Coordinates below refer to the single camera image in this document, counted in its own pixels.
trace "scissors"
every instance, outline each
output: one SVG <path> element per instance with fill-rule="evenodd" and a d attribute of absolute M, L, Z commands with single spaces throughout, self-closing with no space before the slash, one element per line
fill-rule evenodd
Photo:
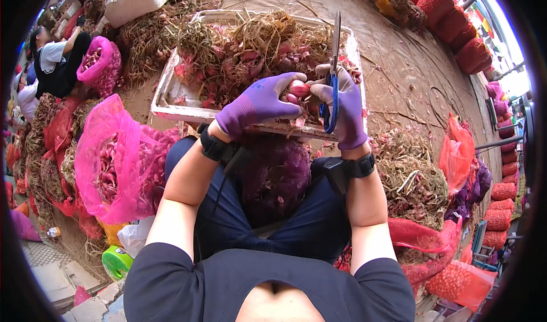
<path fill-rule="evenodd" d="M 338 52 L 340 50 L 340 11 L 337 11 L 334 19 L 334 36 L 332 37 L 332 59 L 330 60 L 330 73 L 326 77 L 326 84 L 332 87 L 332 112 L 327 103 L 319 107 L 319 116 L 323 118 L 325 133 L 332 133 L 338 119 L 338 77 L 336 66 L 338 65 Z"/>

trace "scissor blade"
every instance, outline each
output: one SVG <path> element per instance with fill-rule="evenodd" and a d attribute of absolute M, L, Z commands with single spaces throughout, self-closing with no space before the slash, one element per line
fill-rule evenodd
<path fill-rule="evenodd" d="M 340 11 L 337 11 L 336 17 L 334 18 L 334 36 L 332 37 L 332 61 L 330 64 L 331 74 L 335 74 L 336 65 L 338 64 L 338 53 L 340 52 L 340 20 Z"/>

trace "gloved hand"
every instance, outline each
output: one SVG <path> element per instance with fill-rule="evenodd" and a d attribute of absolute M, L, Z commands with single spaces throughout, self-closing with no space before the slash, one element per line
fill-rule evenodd
<path fill-rule="evenodd" d="M 315 68 L 318 75 L 327 75 L 330 64 L 320 64 Z M 363 130 L 361 117 L 361 92 L 353 82 L 350 74 L 342 68 L 336 67 L 338 77 L 338 120 L 334 133 L 338 137 L 340 150 L 351 150 L 363 145 L 368 136 Z M 309 81 L 310 92 L 319 97 L 332 109 L 332 87 L 326 84 L 326 79 Z"/>
<path fill-rule="evenodd" d="M 84 23 L 85 23 L 85 15 L 81 15 L 81 16 L 78 17 L 78 19 L 76 20 L 76 26 L 77 26 L 77 27 L 82 27 L 82 26 L 84 26 Z"/>
<path fill-rule="evenodd" d="M 256 81 L 217 113 L 216 120 L 222 131 L 237 139 L 243 127 L 276 119 L 294 119 L 302 115 L 298 105 L 279 100 L 281 92 L 294 80 L 305 82 L 301 72 L 287 72 Z"/>

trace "green tape roll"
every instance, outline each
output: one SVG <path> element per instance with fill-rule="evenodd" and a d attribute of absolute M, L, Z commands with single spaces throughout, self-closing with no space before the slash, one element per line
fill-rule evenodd
<path fill-rule="evenodd" d="M 112 280 L 120 280 L 129 272 L 133 258 L 123 248 L 112 245 L 103 252 L 102 263 Z"/>

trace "woman in white shirt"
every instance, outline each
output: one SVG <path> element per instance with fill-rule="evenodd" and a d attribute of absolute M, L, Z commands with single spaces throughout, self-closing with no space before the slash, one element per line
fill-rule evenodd
<path fill-rule="evenodd" d="M 17 103 L 21 108 L 21 113 L 25 120 L 31 122 L 34 119 L 34 111 L 38 105 L 36 93 L 38 90 L 38 79 L 33 84 L 27 86 L 27 77 L 24 71 L 21 71 L 13 81 L 13 89 L 17 91 Z"/>
<path fill-rule="evenodd" d="M 78 17 L 72 35 L 63 42 L 51 42 L 49 31 L 43 26 L 32 31 L 30 44 L 38 79 L 37 98 L 43 93 L 63 98 L 74 88 L 78 80 L 76 71 L 91 44 L 90 35 L 81 31 L 84 22 L 85 16 Z"/>

